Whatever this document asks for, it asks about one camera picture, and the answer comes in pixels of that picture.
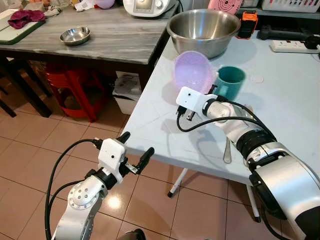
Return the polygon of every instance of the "black cable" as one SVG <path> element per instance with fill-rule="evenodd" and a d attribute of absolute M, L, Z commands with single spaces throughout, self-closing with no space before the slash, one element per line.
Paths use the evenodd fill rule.
<path fill-rule="evenodd" d="M 181 0 L 177 0 L 177 1 L 179 2 L 180 6 L 181 6 L 181 12 L 183 12 L 184 11 L 184 6 L 182 6 Z"/>
<path fill-rule="evenodd" d="M 49 215 L 49 218 L 50 218 L 50 213 L 51 213 L 51 208 L 52 208 L 52 205 L 54 204 L 54 200 L 56 198 L 56 196 L 63 190 L 65 189 L 66 187 L 69 187 L 71 185 L 75 185 L 75 184 L 78 184 L 80 182 L 82 182 L 84 180 L 80 180 L 80 181 L 72 181 L 72 182 L 69 182 L 61 187 L 59 187 L 57 189 L 57 191 L 55 191 L 55 193 L 52 195 L 51 199 L 50 199 L 50 202 L 49 202 L 49 205 L 48 205 L 48 215 Z"/>
<path fill-rule="evenodd" d="M 267 216 L 266 216 L 266 209 L 265 207 L 262 205 L 261 206 L 261 217 L 262 220 L 264 222 L 264 225 L 266 226 L 266 228 L 270 231 L 270 233 L 272 233 L 273 236 L 275 236 L 276 238 L 280 239 L 280 240 L 290 240 L 284 236 L 281 236 L 280 234 L 278 234 L 269 224 Z"/>
<path fill-rule="evenodd" d="M 241 121 L 247 121 L 247 122 L 250 122 L 250 123 L 254 123 L 258 126 L 260 126 L 262 129 L 264 129 L 265 131 L 267 131 L 263 125 L 261 125 L 260 122 L 256 121 L 256 120 L 253 120 L 251 118 L 248 118 L 248 117 L 241 117 L 241 116 L 224 116 L 224 117 L 218 117 L 218 118 L 214 118 L 214 119 L 210 119 L 210 120 L 207 120 L 207 121 L 203 121 L 197 125 L 194 125 L 188 129 L 183 129 L 181 128 L 180 126 L 180 122 L 179 122 L 179 119 L 181 117 L 181 114 L 178 114 L 177 118 L 176 118 L 176 125 L 178 126 L 178 129 L 181 131 L 181 132 L 190 132 L 192 130 L 195 130 L 203 125 L 206 125 L 206 124 L 210 124 L 210 123 L 213 123 L 213 122 L 218 122 L 218 121 L 223 121 L 223 120 L 241 120 Z"/>
<path fill-rule="evenodd" d="M 260 127 L 262 127 L 268 134 L 270 134 L 274 138 L 274 140 L 277 140 L 275 135 L 269 130 L 269 128 L 267 128 L 267 126 L 249 108 L 247 108 L 246 106 L 244 106 L 240 103 L 234 102 L 234 101 L 226 100 L 225 102 L 232 104 L 232 105 L 236 105 L 236 106 L 246 110 L 257 122 L 260 123 L 260 125 L 259 125 Z"/>
<path fill-rule="evenodd" d="M 45 206 L 44 206 L 44 230 L 45 230 L 45 237 L 47 240 L 51 240 L 51 231 L 50 231 L 50 215 L 49 215 L 49 198 L 50 198 L 50 193 L 51 193 L 51 187 L 52 183 L 54 180 L 55 172 L 57 169 L 58 164 L 61 162 L 62 158 L 67 154 L 67 152 L 70 151 L 74 146 L 84 143 L 84 142 L 91 142 L 95 143 L 97 140 L 95 139 L 81 139 L 79 141 L 74 142 L 71 144 L 58 158 L 58 160 L 55 162 L 54 167 L 52 169 L 52 173 L 50 176 L 49 184 L 48 184 L 48 189 L 46 192 L 46 197 L 45 197 Z"/>

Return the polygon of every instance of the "cutting board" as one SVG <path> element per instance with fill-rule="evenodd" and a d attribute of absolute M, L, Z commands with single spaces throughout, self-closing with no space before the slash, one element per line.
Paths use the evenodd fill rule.
<path fill-rule="evenodd" d="M 20 29 L 15 29 L 9 25 L 0 31 L 0 44 L 15 44 L 44 23 L 45 21 L 29 22 Z"/>

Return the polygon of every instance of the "red stool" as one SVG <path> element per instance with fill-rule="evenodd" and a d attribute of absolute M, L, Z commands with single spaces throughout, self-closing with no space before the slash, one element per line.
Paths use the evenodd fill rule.
<path fill-rule="evenodd" d="M 96 72 L 91 72 L 93 79 L 90 79 L 91 75 L 88 70 L 68 69 L 63 65 L 48 64 L 45 68 L 45 74 L 52 92 L 65 114 L 76 118 L 88 117 L 91 123 L 97 120 L 96 113 L 106 104 L 108 98 L 105 96 L 106 90 L 99 81 Z M 98 87 L 103 96 L 91 105 L 84 92 L 84 86 Z M 82 109 L 66 107 L 65 100 L 71 94 Z"/>

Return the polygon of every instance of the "small metal bowl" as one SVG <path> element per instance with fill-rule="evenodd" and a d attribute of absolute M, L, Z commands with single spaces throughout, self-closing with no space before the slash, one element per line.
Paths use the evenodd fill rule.
<path fill-rule="evenodd" d="M 80 45 L 88 41 L 90 30 L 86 26 L 70 28 L 60 35 L 60 40 L 66 45 Z"/>

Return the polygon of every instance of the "towel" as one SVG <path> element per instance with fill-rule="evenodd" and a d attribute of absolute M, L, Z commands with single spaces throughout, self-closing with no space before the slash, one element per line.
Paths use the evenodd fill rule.
<path fill-rule="evenodd" d="M 8 23 L 15 29 L 21 29 L 30 22 L 40 22 L 46 19 L 40 10 L 19 10 L 12 14 Z"/>

